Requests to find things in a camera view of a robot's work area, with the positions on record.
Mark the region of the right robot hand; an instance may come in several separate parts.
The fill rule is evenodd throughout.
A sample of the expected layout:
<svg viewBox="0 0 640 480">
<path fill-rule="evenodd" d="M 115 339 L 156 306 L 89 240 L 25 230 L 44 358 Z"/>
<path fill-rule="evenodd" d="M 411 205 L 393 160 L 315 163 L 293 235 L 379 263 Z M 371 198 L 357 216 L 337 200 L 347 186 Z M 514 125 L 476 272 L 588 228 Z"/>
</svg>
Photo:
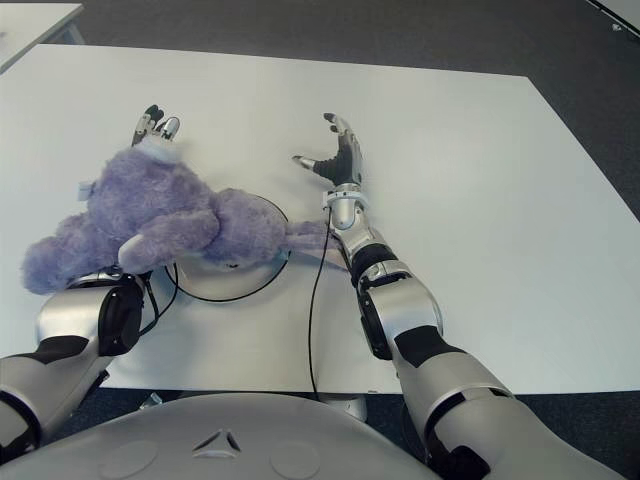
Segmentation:
<svg viewBox="0 0 640 480">
<path fill-rule="evenodd" d="M 292 161 L 302 168 L 329 180 L 335 187 L 343 184 L 362 184 L 363 155 L 358 139 L 351 126 L 335 113 L 324 113 L 330 130 L 337 135 L 337 152 L 326 160 L 314 160 L 303 155 L 294 155 Z"/>
</svg>

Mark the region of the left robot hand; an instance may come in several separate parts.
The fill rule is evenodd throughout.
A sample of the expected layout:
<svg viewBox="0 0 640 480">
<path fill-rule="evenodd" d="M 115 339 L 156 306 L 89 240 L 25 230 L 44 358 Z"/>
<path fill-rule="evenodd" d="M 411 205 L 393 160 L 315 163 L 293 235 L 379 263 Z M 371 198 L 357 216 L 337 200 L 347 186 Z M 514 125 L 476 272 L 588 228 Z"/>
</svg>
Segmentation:
<svg viewBox="0 0 640 480">
<path fill-rule="evenodd" d="M 131 145 L 139 144 L 147 136 L 172 141 L 177 135 L 180 126 L 181 122 L 177 117 L 166 117 L 164 111 L 157 104 L 152 104 L 138 119 Z"/>
</svg>

